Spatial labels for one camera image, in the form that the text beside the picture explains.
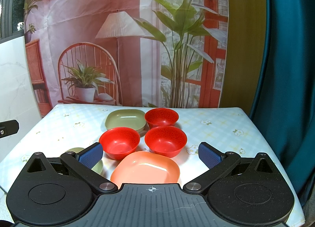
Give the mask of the red bowl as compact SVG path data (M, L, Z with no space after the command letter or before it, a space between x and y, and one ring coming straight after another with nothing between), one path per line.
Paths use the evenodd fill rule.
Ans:
M136 151L140 143L140 134L132 128L115 127L103 133L99 143L111 159L122 160Z
M160 126L150 129L144 140L154 153L173 158L186 146L187 136L177 127Z
M154 108L145 113L145 120L149 128L174 126L178 119L178 113L167 108Z

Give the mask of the green square plate back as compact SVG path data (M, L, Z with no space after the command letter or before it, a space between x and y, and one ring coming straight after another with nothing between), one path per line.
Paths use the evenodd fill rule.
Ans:
M116 127L127 127L140 133L144 130L145 126L145 113L137 109L115 110L105 120L107 130Z

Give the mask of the red bowl back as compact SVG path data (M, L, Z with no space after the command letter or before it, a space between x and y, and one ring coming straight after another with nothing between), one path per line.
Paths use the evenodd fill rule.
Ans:
M178 113L167 108L154 108L145 113L145 120L149 128L174 126L178 119Z

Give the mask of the small green plate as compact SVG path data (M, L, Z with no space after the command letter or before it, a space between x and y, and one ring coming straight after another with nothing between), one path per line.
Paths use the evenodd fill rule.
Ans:
M68 149L67 151L73 151L75 153L79 153L82 150L84 150L83 147L74 147L74 148ZM98 173L99 175L103 175L104 170L103 170L103 162L102 162L102 160L99 160L99 162L97 162L97 164L95 164L93 166L92 170L94 172Z

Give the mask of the white marble panel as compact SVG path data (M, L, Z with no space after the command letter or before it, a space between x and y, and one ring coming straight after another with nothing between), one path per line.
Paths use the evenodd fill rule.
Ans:
M28 70L25 39L1 43L1 121L19 123L16 134L1 138L1 160L41 119Z

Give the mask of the floral checked tablecloth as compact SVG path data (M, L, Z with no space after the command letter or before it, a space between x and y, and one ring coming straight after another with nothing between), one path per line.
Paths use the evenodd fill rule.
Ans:
M92 104L59 104L40 120L1 162L1 219L11 220L5 193L35 152L57 157L73 147L87 147L97 142L105 132L105 120L114 106ZM243 157L266 152L281 173L284 168L263 135L239 108L178 109L177 127L187 135L187 144L174 158L180 168L180 184L206 171L197 155L201 142L216 149L234 151ZM193 214L202 204L169 202L166 210L159 208L157 193L147 188L141 195L143 207L135 209L128 199L109 207L108 213L96 219L103 226L199 226Z

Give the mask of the salmon square plate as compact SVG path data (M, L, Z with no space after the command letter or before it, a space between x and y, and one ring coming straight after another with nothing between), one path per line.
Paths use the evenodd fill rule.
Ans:
M114 169L110 181L122 184L177 183L179 166L170 158L146 151L126 156Z

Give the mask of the teal curtain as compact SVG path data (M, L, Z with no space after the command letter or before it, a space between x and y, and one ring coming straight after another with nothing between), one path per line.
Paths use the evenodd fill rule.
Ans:
M267 0L266 32L250 117L304 204L314 186L314 0Z

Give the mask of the printed room backdrop cloth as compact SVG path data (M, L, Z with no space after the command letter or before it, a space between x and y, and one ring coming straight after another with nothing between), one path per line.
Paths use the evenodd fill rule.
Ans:
M58 103L218 107L228 0L25 0L40 112Z

